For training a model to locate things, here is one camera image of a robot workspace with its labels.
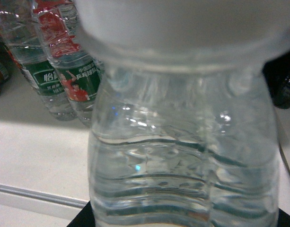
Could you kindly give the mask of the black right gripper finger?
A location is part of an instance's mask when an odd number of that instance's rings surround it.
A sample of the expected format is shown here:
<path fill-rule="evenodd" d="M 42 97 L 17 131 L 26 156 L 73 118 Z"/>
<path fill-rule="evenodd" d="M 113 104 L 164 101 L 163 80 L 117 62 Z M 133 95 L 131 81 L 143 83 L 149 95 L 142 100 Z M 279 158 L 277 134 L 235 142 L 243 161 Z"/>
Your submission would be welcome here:
<path fill-rule="evenodd" d="M 290 227 L 290 215 L 279 209 L 278 227 Z"/>

